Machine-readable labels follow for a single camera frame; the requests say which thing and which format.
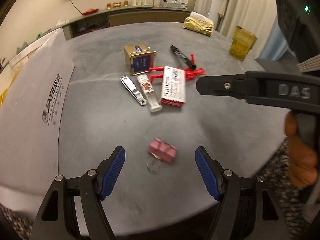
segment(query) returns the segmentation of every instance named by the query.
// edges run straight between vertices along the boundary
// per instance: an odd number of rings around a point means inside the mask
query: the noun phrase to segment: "silver nail clipper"
[[[145,106],[147,104],[147,101],[144,99],[140,91],[136,88],[136,86],[133,84],[131,79],[128,76],[122,76],[120,78],[122,84],[125,86],[125,88],[130,92],[131,95],[139,102],[140,105]]]

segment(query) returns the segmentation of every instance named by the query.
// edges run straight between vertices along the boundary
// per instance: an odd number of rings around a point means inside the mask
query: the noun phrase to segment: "yellow tissue package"
[[[199,20],[196,18],[192,18],[192,17],[187,17],[184,20],[184,25],[183,27],[185,29],[197,32],[197,33],[201,33],[204,35],[207,35],[209,37],[212,36],[213,33],[213,29],[214,29],[214,24],[210,23],[210,22],[205,22],[204,20]]]

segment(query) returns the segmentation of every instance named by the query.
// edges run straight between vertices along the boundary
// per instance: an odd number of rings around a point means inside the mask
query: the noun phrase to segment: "black marker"
[[[189,68],[191,68],[192,70],[196,69],[197,66],[196,64],[192,63],[192,61],[186,56],[184,55],[177,47],[171,45],[170,46],[171,51],[177,55]]]

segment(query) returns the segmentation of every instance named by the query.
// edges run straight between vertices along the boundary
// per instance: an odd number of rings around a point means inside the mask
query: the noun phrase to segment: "blue gripper pad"
[[[218,180],[213,174],[209,163],[205,159],[201,149],[198,147],[195,153],[196,164],[200,171],[202,180],[208,190],[209,195],[213,196],[215,200],[219,200],[220,192],[218,190]]]
[[[104,200],[107,196],[111,195],[116,181],[119,177],[120,171],[125,160],[125,150],[121,147],[119,152],[116,154],[109,169],[102,179],[102,189],[100,197]]]

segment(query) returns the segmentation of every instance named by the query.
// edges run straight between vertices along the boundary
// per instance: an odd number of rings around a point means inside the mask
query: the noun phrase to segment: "beige wall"
[[[84,12],[90,8],[105,9],[108,2],[115,0],[72,1]],[[190,10],[193,10],[195,1],[189,0]],[[159,3],[160,0],[155,0],[155,5]],[[55,27],[58,18],[63,21],[79,15],[70,0],[17,0],[0,26],[0,57],[13,58],[17,47],[21,47],[24,41],[33,42],[40,32]]]

